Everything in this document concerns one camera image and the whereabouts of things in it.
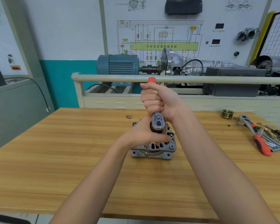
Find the left hand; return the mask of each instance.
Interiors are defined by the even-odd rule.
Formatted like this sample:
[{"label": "left hand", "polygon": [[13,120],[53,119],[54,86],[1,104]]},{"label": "left hand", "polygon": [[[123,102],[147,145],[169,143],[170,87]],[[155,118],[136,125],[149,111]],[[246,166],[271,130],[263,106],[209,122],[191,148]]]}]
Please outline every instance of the left hand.
[{"label": "left hand", "polygon": [[128,142],[129,149],[138,145],[145,145],[151,142],[169,142],[172,138],[167,134],[154,133],[150,129],[151,117],[145,116],[140,120],[131,130],[121,136],[120,139],[124,139]]}]

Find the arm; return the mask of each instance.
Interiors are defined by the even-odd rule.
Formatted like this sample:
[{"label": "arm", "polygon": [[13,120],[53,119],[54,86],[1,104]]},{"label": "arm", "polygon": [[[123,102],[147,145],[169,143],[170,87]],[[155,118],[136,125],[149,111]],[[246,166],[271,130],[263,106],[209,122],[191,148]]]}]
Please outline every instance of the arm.
[{"label": "arm", "polygon": [[153,133],[144,117],[122,135],[61,205],[50,224],[97,223],[112,192],[128,150],[154,141],[168,142],[171,137]]},{"label": "arm", "polygon": [[162,111],[172,123],[198,182],[222,223],[279,223],[257,188],[175,92],[153,83],[141,86],[141,100],[148,113]]}]

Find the grid board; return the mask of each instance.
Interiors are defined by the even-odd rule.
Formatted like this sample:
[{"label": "grid board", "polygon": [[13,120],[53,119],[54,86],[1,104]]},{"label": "grid board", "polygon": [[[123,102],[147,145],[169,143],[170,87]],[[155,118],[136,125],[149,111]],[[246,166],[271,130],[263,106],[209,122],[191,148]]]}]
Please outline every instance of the grid board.
[{"label": "grid board", "polygon": [[280,13],[276,13],[260,55],[280,56]]}]

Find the forearm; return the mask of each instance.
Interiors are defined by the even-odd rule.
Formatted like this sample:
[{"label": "forearm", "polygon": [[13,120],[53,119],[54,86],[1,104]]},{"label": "forearm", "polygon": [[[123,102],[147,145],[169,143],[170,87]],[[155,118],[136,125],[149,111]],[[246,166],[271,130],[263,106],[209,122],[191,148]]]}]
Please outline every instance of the forearm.
[{"label": "forearm", "polygon": [[209,136],[190,108],[184,106],[172,125],[222,223],[278,223],[253,183]]},{"label": "forearm", "polygon": [[122,140],[117,140],[65,200],[50,224],[97,223],[127,151],[127,145],[122,143]]}]

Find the bolt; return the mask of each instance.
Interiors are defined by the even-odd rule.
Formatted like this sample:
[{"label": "bolt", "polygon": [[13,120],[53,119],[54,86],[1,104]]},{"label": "bolt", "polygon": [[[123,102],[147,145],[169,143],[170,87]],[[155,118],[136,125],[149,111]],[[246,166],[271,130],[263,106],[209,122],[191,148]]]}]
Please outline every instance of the bolt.
[{"label": "bolt", "polygon": [[170,145],[169,145],[169,148],[170,148],[171,150],[174,150],[174,149],[175,149],[174,144],[170,144]]}]

